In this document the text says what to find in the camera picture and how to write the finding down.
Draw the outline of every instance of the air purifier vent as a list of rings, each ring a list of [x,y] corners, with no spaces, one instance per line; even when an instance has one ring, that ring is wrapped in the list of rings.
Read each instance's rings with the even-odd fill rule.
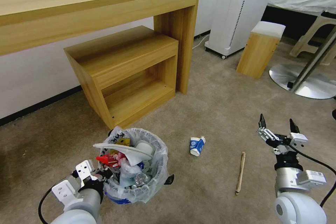
[[[242,11],[243,11],[244,4],[245,4],[245,0],[243,0],[243,2],[241,4],[241,7],[240,7],[240,10],[239,10],[238,18],[237,18],[237,21],[236,21],[236,24],[234,26],[234,30],[233,30],[233,33],[232,33],[232,36],[231,36],[230,46],[232,45],[232,41],[233,41],[233,38],[234,38],[236,30],[237,30],[237,26],[238,26],[238,23],[239,23],[240,15],[242,14]]]

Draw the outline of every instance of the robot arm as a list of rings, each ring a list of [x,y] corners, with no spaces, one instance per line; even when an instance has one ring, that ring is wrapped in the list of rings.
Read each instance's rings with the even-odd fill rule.
[[[64,205],[64,213],[51,224],[100,224],[99,210],[104,197],[104,181],[111,176],[109,169],[95,170],[91,160],[78,164],[71,176],[51,189]]]
[[[327,217],[315,200],[306,195],[314,187],[326,184],[323,173],[303,170],[297,152],[291,146],[304,148],[307,138],[300,134],[299,128],[290,120],[289,136],[274,134],[266,128],[263,115],[260,115],[259,136],[273,148],[277,163],[274,208],[283,224],[326,224]]]

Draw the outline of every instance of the black cable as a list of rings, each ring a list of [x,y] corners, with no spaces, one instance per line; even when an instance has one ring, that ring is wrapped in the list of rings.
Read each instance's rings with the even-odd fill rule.
[[[43,197],[42,197],[42,199],[41,199],[41,201],[40,201],[40,203],[39,203],[39,206],[38,206],[38,216],[39,216],[39,218],[40,218],[40,220],[41,220],[41,222],[43,223],[43,224],[49,224],[48,222],[46,222],[45,220],[44,220],[44,218],[43,218],[43,216],[42,216],[42,212],[41,212],[41,208],[42,208],[42,203],[43,203],[43,201],[44,201],[44,199],[47,197],[47,195],[51,192],[51,189],[52,189],[52,187],[43,195]]]
[[[310,156],[308,156],[308,155],[302,153],[301,151],[299,151],[299,150],[297,150],[296,148],[294,148],[292,145],[289,145],[289,147],[291,147],[294,151],[296,151],[296,152],[299,153],[300,155],[304,156],[305,158],[308,158],[308,159],[310,159],[311,161],[314,161],[314,162],[316,162],[316,163],[318,163],[318,164],[320,164],[320,165],[323,165],[323,166],[327,167],[327,168],[328,168],[329,170],[331,170],[331,171],[335,174],[335,176],[336,176],[336,171],[335,171],[332,167],[330,167],[329,165],[327,165],[327,164],[325,164],[325,163],[323,163],[323,162],[321,162],[321,161],[316,160],[315,158],[312,158],[312,157],[310,157]],[[335,189],[336,189],[336,181],[335,181],[333,187],[331,188],[331,190],[327,193],[327,195],[326,195],[326,196],[324,197],[324,199],[321,201],[321,204],[320,204],[321,207],[323,207],[324,203],[325,203],[325,202],[327,201],[327,199],[332,195],[332,193],[335,191]]]

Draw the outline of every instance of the metal pole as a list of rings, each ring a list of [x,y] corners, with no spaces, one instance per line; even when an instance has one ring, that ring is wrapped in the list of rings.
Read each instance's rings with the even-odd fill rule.
[[[299,76],[296,78],[291,92],[295,92],[298,87],[302,84],[303,81],[305,81],[309,75],[312,73],[312,71],[318,66],[319,62],[323,59],[323,57],[326,55],[325,52],[327,49],[331,46],[331,44],[334,44],[336,39],[336,26],[331,31],[331,33],[326,38],[325,42],[318,48],[318,50],[315,53],[314,58],[312,58],[307,65],[304,67],[304,69],[301,71]]]

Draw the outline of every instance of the power cord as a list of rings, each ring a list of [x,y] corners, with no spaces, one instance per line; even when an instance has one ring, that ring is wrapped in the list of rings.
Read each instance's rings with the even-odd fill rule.
[[[51,192],[51,189],[52,189],[52,187],[50,187],[50,189],[43,195],[43,197],[42,197],[42,199],[41,199],[41,201],[40,201],[40,203],[39,203],[39,206],[38,206],[38,217],[40,218],[40,220],[41,220],[41,222],[43,223],[43,224],[49,224],[48,222],[46,222],[45,221],[45,219],[43,218],[43,216],[42,216],[42,212],[41,212],[41,208],[42,208],[42,203],[43,203],[43,201],[45,200],[45,198],[47,197],[47,195]]]
[[[198,46],[203,42],[203,40],[204,40],[206,37],[209,37],[209,36],[210,36],[210,34],[206,35],[206,36],[201,40],[201,42],[200,42],[197,46],[194,46],[192,49],[194,50],[196,47],[198,47]]]
[[[327,165],[327,164],[325,164],[325,163],[323,163],[323,162],[321,162],[321,161],[318,161],[318,160],[315,159],[315,158],[312,158],[312,157],[310,157],[310,156],[308,156],[308,155],[302,153],[301,151],[299,151],[299,150],[297,150],[296,148],[294,148],[292,145],[289,145],[289,147],[291,147],[294,151],[296,151],[296,152],[299,153],[300,155],[304,156],[305,158],[308,158],[308,159],[310,159],[311,161],[314,161],[314,162],[316,162],[316,163],[318,163],[318,164],[320,164],[320,165],[323,165],[323,166],[327,167],[327,168],[328,168],[329,170],[331,170],[331,171],[335,174],[335,176],[336,176],[336,171],[335,171],[332,167],[330,167],[329,165]],[[325,203],[325,202],[327,201],[327,199],[332,195],[332,193],[335,191],[335,189],[336,189],[336,181],[335,181],[333,187],[331,188],[331,190],[327,193],[327,195],[326,195],[326,196],[324,197],[324,199],[321,201],[321,204],[320,204],[321,207],[323,207],[324,203]]]

